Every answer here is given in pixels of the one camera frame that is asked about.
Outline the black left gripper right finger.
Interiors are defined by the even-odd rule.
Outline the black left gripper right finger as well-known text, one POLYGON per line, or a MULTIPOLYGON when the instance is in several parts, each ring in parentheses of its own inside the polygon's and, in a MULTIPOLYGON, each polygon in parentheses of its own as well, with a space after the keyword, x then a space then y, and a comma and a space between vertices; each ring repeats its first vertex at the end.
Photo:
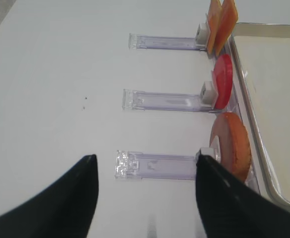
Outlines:
POLYGON ((209 238, 290 238, 290 212, 248 188, 211 156, 198 155, 196 201, 209 238))

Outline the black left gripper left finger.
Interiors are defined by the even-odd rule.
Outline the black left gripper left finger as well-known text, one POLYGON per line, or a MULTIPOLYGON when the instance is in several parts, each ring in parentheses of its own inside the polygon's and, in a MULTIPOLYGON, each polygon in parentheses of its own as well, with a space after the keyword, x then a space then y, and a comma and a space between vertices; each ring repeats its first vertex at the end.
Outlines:
POLYGON ((97 157, 87 155, 48 188, 1 215, 0 238, 85 238, 97 200, 97 157))

